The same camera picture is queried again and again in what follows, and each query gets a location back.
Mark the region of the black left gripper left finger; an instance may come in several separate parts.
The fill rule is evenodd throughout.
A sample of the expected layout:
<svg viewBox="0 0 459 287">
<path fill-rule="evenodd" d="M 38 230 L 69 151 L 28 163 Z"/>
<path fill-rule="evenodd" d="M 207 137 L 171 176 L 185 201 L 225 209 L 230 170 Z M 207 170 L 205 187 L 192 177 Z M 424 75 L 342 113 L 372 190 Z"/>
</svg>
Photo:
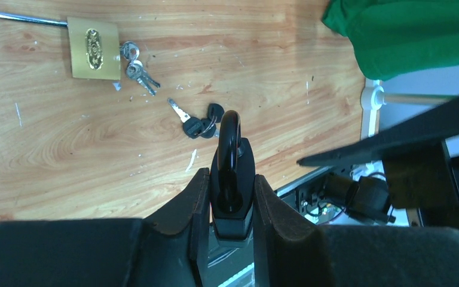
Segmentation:
<svg viewBox="0 0 459 287">
<path fill-rule="evenodd" d="M 0 286 L 204 286 L 209 170 L 146 218 L 0 222 Z"/>
</svg>

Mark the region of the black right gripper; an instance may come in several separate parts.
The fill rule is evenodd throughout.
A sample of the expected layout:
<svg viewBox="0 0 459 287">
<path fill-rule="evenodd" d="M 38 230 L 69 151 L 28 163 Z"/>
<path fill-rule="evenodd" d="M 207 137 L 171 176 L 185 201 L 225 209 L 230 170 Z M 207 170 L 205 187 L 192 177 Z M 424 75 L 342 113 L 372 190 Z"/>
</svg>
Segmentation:
<svg viewBox="0 0 459 287">
<path fill-rule="evenodd" d="M 391 204 L 406 210 L 410 226 L 459 230 L 459 156 L 451 158 L 441 142 L 458 135 L 456 96 L 374 136 L 300 158 L 297 164 L 323 167 L 382 160 Z"/>
</svg>

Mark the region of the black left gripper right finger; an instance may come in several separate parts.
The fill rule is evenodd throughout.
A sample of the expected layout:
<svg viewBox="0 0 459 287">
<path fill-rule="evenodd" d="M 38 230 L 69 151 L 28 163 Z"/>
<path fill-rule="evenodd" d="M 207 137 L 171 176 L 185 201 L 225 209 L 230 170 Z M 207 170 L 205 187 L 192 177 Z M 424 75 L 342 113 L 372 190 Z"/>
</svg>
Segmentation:
<svg viewBox="0 0 459 287">
<path fill-rule="evenodd" d="M 314 225 L 254 183 L 256 286 L 459 286 L 459 230 Z"/>
</svg>

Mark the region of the black padlock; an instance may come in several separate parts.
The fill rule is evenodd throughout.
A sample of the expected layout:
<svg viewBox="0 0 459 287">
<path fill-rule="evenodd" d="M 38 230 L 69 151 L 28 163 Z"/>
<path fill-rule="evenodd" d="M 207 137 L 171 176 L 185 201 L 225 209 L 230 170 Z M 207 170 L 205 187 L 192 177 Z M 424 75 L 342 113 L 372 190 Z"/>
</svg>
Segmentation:
<svg viewBox="0 0 459 287">
<path fill-rule="evenodd" d="M 215 236 L 221 246 L 247 246 L 252 233 L 255 159 L 241 136 L 240 116 L 224 113 L 218 148 L 210 168 L 210 204 Z"/>
</svg>

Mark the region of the black-headed key bunch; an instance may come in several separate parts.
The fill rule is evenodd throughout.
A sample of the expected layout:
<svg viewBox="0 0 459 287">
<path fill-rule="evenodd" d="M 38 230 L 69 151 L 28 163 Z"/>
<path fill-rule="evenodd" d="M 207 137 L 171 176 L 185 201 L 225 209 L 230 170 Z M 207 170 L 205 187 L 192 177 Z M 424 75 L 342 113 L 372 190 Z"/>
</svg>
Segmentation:
<svg viewBox="0 0 459 287">
<path fill-rule="evenodd" d="M 219 137 L 219 130 L 217 124 L 221 122 L 224 115 L 224 109 L 217 103 L 210 103 L 207 109 L 206 118 L 199 119 L 192 117 L 172 99 L 167 99 L 168 104 L 173 108 L 174 112 L 179 116 L 182 122 L 184 134 L 191 139 L 199 137 L 210 139 Z"/>
</svg>

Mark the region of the small brass key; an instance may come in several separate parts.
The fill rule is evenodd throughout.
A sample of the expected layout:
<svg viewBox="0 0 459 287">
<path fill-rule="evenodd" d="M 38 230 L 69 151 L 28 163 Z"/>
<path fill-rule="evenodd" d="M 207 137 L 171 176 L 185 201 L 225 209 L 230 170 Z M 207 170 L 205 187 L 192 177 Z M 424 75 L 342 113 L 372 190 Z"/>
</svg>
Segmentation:
<svg viewBox="0 0 459 287">
<path fill-rule="evenodd" d="M 139 83 L 151 96 L 155 96 L 157 91 L 152 86 L 160 88 L 161 85 L 148 74 L 143 63 L 138 59 L 140 55 L 138 45 L 135 42 L 126 41 L 121 44 L 120 53 L 128 61 L 125 71 L 127 77 Z"/>
</svg>

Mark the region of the brass padlock steel shackle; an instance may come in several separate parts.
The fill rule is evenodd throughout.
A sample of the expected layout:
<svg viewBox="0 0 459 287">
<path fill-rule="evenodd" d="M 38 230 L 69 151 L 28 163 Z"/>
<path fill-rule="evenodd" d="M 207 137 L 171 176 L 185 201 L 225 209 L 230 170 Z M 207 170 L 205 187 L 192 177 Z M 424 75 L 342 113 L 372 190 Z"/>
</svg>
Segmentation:
<svg viewBox="0 0 459 287">
<path fill-rule="evenodd" d="M 74 78 L 121 79 L 120 41 L 114 23 L 72 16 L 60 21 L 4 12 L 0 12 L 0 19 L 67 28 Z"/>
</svg>

